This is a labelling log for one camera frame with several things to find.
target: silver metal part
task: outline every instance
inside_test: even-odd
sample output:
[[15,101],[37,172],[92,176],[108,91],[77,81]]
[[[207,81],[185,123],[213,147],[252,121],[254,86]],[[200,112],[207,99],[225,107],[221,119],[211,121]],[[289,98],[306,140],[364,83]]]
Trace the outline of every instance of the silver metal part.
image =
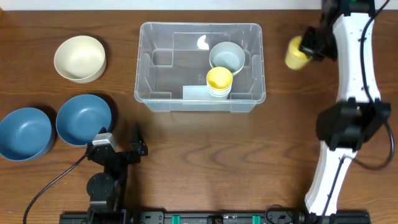
[[111,133],[97,134],[92,143],[94,146],[99,146],[102,144],[110,144],[113,150],[116,150],[116,147],[118,146],[115,138]]

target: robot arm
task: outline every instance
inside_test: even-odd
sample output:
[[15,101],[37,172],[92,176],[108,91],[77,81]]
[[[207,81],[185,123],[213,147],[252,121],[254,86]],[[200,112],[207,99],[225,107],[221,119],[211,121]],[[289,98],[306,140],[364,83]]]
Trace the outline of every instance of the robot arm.
[[320,29],[307,31],[300,50],[315,60],[324,57],[335,60],[338,55],[340,81],[336,105],[318,117],[321,153],[305,204],[309,214],[330,216],[337,212],[338,195],[352,159],[362,143],[380,128],[383,119],[388,118],[390,106],[380,102],[374,77],[373,22],[364,42],[366,81],[373,101],[383,113],[375,111],[363,88],[360,40],[366,23],[374,15],[374,2],[327,0],[323,1],[322,7]]

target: bowl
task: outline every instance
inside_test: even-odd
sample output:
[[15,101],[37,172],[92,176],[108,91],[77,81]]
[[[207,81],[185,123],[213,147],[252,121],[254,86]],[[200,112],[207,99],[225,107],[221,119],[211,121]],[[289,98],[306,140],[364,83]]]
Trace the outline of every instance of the bowl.
[[51,149],[55,135],[43,111],[21,108],[0,123],[0,154],[11,161],[38,159]]
[[227,68],[232,76],[238,74],[244,66],[245,56],[243,49],[232,42],[222,42],[215,45],[210,51],[210,66]]
[[109,105],[95,95],[79,95],[60,109],[55,122],[59,136],[74,146],[92,142],[102,127],[109,131],[112,114]]
[[54,66],[62,77],[73,82],[92,82],[105,71],[105,49],[93,37],[72,37],[57,49]]

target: brown wooden surface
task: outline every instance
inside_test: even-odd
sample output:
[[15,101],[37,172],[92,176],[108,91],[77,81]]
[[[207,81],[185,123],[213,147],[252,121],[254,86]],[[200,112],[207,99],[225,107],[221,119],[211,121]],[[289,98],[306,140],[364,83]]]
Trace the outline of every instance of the brown wooden surface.
[[[265,210],[274,203],[298,207],[318,161],[317,114],[335,102],[337,63],[311,63],[289,70],[289,39],[316,26],[319,11],[78,11],[3,12],[0,17],[0,119],[27,106],[52,120],[73,96],[96,93],[118,110],[114,135],[128,145],[134,122],[142,125],[149,156],[131,167],[127,201],[137,209]],[[249,114],[152,113],[133,96],[139,28],[147,21],[255,22],[263,30],[267,98]],[[398,12],[383,12],[374,31],[374,63],[383,99],[392,103],[390,124],[398,133]],[[107,48],[106,73],[77,84],[55,71],[53,56],[70,37],[92,35]],[[385,130],[359,152],[367,162],[388,153]],[[57,138],[43,158],[0,159],[0,223],[21,223],[26,206],[45,185],[85,151]],[[102,168],[83,161],[33,206],[28,223],[58,223],[64,211],[85,211],[86,183]],[[397,223],[398,158],[381,172],[353,164],[339,209],[367,209],[374,223]]]

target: green tape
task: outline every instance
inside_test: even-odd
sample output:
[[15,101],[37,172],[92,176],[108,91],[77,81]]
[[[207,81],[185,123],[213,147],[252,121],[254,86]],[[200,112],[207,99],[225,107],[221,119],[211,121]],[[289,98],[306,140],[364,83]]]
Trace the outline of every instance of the green tape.
[[173,215],[172,224],[180,224],[180,216],[179,215]]
[[253,224],[261,224],[261,217],[259,215],[253,215]]

